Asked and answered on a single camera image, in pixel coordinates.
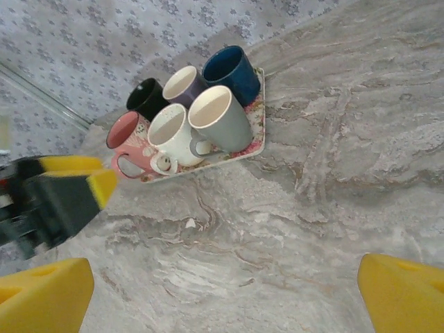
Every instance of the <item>dark blue mug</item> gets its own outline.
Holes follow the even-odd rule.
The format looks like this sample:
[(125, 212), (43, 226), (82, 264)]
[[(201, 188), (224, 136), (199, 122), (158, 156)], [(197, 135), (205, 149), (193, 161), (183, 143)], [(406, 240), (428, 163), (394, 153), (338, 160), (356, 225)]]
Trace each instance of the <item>dark blue mug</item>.
[(215, 53), (204, 65), (202, 76), (210, 86), (225, 85), (243, 107), (259, 94), (261, 84), (244, 50), (227, 46)]

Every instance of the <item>mug rim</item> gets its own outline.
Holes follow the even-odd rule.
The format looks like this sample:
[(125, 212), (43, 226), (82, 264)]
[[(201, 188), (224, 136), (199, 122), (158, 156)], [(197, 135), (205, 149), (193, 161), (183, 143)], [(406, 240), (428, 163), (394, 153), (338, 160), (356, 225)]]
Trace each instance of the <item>mug rim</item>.
[[(150, 135), (152, 135), (153, 134), (152, 132), (154, 131), (153, 124), (155, 123), (156, 120), (158, 121), (158, 118), (160, 118), (162, 116), (162, 113), (164, 113), (165, 110), (167, 110), (169, 108), (177, 108), (177, 107), (180, 108), (180, 110), (182, 111), (182, 115), (183, 115), (182, 122), (180, 123), (179, 129), (168, 140), (162, 142), (161, 144), (154, 144), (150, 138)], [(170, 142), (172, 139), (174, 139), (176, 137), (176, 135), (179, 133), (179, 130), (183, 127), (183, 124), (186, 121), (187, 121), (187, 109), (185, 108), (185, 106), (183, 106), (182, 104), (179, 104), (179, 103), (172, 103), (170, 105), (167, 105), (165, 108), (161, 109), (160, 112), (155, 115), (154, 119), (150, 123), (150, 127), (148, 128), (148, 132), (146, 134), (146, 139), (148, 140), (148, 143), (151, 146), (158, 147), (158, 146), (161, 146), (167, 142)]]
[[(127, 138), (125, 138), (124, 141), (123, 141), (121, 144), (119, 144), (119, 145), (117, 145), (117, 146), (115, 146), (115, 147), (111, 147), (111, 146), (109, 145), (108, 139), (110, 138), (110, 134), (111, 134), (112, 129), (116, 126), (116, 124), (117, 124), (117, 123), (118, 123), (123, 117), (127, 116), (127, 115), (130, 114), (130, 113), (135, 113), (135, 114), (136, 114), (136, 120), (137, 120), (137, 121), (136, 121), (136, 124), (135, 124), (134, 128), (131, 130), (131, 133), (129, 134), (129, 136), (128, 136)], [(127, 112), (125, 112), (123, 115), (121, 115), (119, 118), (117, 118), (117, 120), (112, 124), (110, 130), (108, 131), (108, 134), (106, 135), (106, 140), (105, 140), (106, 146), (107, 146), (109, 149), (116, 149), (116, 148), (119, 148), (119, 147), (120, 147), (122, 144), (124, 144), (125, 141), (128, 140), (128, 138), (132, 135), (132, 133), (134, 132), (134, 129), (136, 129), (137, 124), (139, 123), (139, 120), (140, 120), (140, 114), (139, 114), (137, 111), (134, 111), (134, 110), (127, 111)]]
[[(145, 104), (146, 101), (149, 100), (150, 97), (153, 95), (153, 91), (154, 91), (156, 82), (157, 82), (157, 80), (155, 78), (147, 78), (147, 79), (143, 80), (141, 83), (139, 83), (138, 85), (136, 85), (134, 87), (134, 89), (131, 91), (130, 96), (128, 96), (128, 99), (126, 100), (126, 109), (129, 111), (135, 111), (137, 108), (140, 108), (140, 106)], [(150, 93), (148, 94), (147, 97), (145, 97), (145, 99), (141, 103), (138, 103), (137, 105), (130, 105), (130, 103), (131, 104), (134, 103), (134, 101), (132, 101), (132, 100), (135, 99), (135, 96), (134, 96), (135, 93), (137, 93), (139, 90), (148, 89), (149, 87), (151, 88)]]
[(240, 52), (241, 52), (241, 56), (244, 56), (245, 55), (245, 51), (244, 51), (244, 49), (243, 48), (241, 48), (239, 45), (229, 45), (229, 46), (226, 46), (226, 47), (224, 47), (223, 49), (220, 49), (219, 51), (217, 51), (215, 54), (213, 54), (208, 60), (207, 60), (207, 62), (203, 65), (203, 68), (202, 68), (202, 77), (207, 81), (207, 82), (211, 82), (211, 83), (213, 83), (213, 82), (218, 82), (218, 81), (220, 81), (220, 80), (223, 80), (223, 79), (225, 79), (225, 78), (227, 78), (232, 72), (234, 72), (237, 68), (239, 68), (239, 66), (240, 66), (240, 64), (241, 64), (241, 61), (239, 61), (238, 63), (237, 63), (237, 65), (228, 73), (228, 74), (226, 74), (225, 76), (222, 76), (221, 78), (218, 78), (217, 80), (208, 80), (206, 77), (205, 77), (205, 71), (207, 70), (207, 67), (208, 67), (208, 64), (209, 63), (211, 63), (211, 61), (213, 60), (213, 59), (215, 59), (215, 57), (217, 57), (218, 55), (220, 55), (222, 52), (225, 52), (225, 51), (227, 51), (227, 50), (229, 50), (229, 49), (238, 49), (238, 50), (240, 50)]
[[(196, 102), (199, 102), (199, 99), (202, 99), (203, 97), (205, 97), (206, 94), (209, 94), (210, 92), (212, 92), (212, 90), (216, 90), (216, 89), (223, 89), (223, 90), (225, 90), (225, 92), (228, 93), (229, 100), (228, 100), (228, 104), (227, 104), (227, 106), (226, 106), (225, 109), (222, 111), (222, 113), (221, 113), (221, 114), (220, 114), (215, 120), (213, 120), (212, 122), (207, 123), (207, 124), (205, 124), (205, 125), (203, 125), (203, 126), (196, 126), (196, 125), (194, 125), (194, 124), (191, 122), (191, 116), (192, 116), (193, 114), (196, 114), (196, 113), (197, 113), (197, 111), (195, 111), (194, 108), (193, 108), (193, 107), (196, 108), (196, 106), (195, 106), (195, 105), (196, 105)], [(193, 101), (192, 105), (189, 107), (188, 117), (187, 117), (187, 118), (188, 118), (188, 122), (189, 122), (190, 126), (191, 126), (192, 128), (195, 128), (196, 130), (202, 130), (202, 129), (204, 129), (204, 128), (209, 128), (210, 126), (213, 126), (214, 124), (216, 124), (216, 123), (217, 123), (219, 120), (221, 120), (222, 117), (227, 113), (228, 109), (230, 108), (230, 105), (232, 105), (233, 97), (234, 97), (234, 95), (233, 95), (232, 91), (230, 90), (230, 88), (226, 87), (225, 85), (215, 85), (215, 86), (213, 86), (213, 87), (210, 87), (210, 88), (206, 89), (202, 94), (200, 94), (200, 95), (197, 97), (197, 99), (195, 99), (195, 100)]]
[[(177, 84), (177, 82), (172, 83), (172, 80), (174, 80), (175, 78), (177, 78), (180, 74), (182, 74), (183, 71), (188, 70), (188, 69), (192, 69), (192, 74), (193, 74), (193, 78), (190, 80), (190, 82), (187, 84), (186, 88), (182, 89), (180, 92), (178, 92), (177, 94), (173, 95), (173, 96), (165, 96), (165, 91), (167, 91), (168, 89), (171, 89), (175, 84)], [(183, 94), (188, 88), (189, 86), (194, 82), (194, 80), (197, 77), (197, 73), (198, 70), (195, 66), (193, 65), (188, 65), (185, 66), (181, 69), (179, 69), (176, 73), (174, 73), (169, 79), (168, 81), (165, 83), (164, 89), (162, 90), (162, 97), (166, 100), (171, 100), (171, 99), (175, 99), (178, 96), (180, 96), (181, 94)]]

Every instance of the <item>coffee mug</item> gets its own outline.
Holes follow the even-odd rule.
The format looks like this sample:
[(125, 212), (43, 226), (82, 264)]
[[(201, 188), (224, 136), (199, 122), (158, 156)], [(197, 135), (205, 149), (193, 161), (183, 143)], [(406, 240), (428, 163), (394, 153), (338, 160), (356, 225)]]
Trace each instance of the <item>coffee mug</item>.
[(214, 54), (202, 70), (205, 82), (211, 87), (225, 85), (244, 107), (259, 95), (261, 84), (244, 50), (237, 45), (228, 46)]
[[(116, 153), (111, 159), (111, 166), (121, 177), (135, 179), (154, 171), (162, 175), (177, 172), (177, 162), (171, 161), (168, 156), (149, 144), (148, 128), (149, 122), (143, 116), (129, 111), (120, 116), (108, 132), (106, 145)], [(119, 166), (121, 157), (144, 172), (136, 176), (127, 175)]]
[[(193, 138), (190, 150), (197, 157), (220, 153), (235, 153), (247, 148), (253, 140), (250, 122), (242, 105), (224, 85), (208, 88), (193, 102), (188, 122), (201, 137)], [(199, 143), (210, 140), (220, 150), (202, 154), (196, 151)]]
[(147, 78), (138, 84), (126, 101), (126, 109), (137, 111), (148, 121), (169, 103), (162, 96), (162, 86), (155, 78)]
[(170, 103), (179, 103), (188, 109), (197, 96), (207, 88), (208, 85), (197, 68), (186, 66), (170, 77), (162, 95)]
[[(203, 161), (190, 150), (194, 130), (188, 123), (187, 109), (178, 103), (166, 106), (151, 122), (148, 129), (148, 142), (160, 152), (184, 167), (190, 167)], [(200, 142), (200, 153), (211, 150), (207, 140)]]

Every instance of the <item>lavender mug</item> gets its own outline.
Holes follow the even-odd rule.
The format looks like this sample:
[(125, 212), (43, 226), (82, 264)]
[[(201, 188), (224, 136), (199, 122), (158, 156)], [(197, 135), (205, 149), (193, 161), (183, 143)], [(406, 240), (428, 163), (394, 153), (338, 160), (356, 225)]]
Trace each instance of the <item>lavender mug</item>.
[(179, 103), (187, 109), (208, 88), (207, 83), (195, 66), (179, 69), (164, 86), (162, 95), (170, 103)]

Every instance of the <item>floral tray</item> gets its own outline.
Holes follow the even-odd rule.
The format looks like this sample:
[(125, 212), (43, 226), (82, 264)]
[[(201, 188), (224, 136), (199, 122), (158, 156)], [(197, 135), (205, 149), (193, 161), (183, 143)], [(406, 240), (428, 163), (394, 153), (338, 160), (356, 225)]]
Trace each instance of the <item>floral tray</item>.
[(172, 176), (163, 176), (159, 174), (148, 173), (143, 175), (140, 180), (142, 182), (152, 183), (159, 182), (164, 179), (174, 178), (188, 173), (193, 173), (199, 170), (205, 170), (219, 165), (242, 160), (247, 157), (260, 154), (265, 147), (265, 75), (262, 68), (255, 68), (255, 73), (261, 83), (259, 96), (249, 106), (245, 107), (248, 120), (253, 129), (253, 142), (250, 146), (238, 153), (218, 154), (203, 160), (201, 163), (194, 166), (179, 166), (178, 172)]

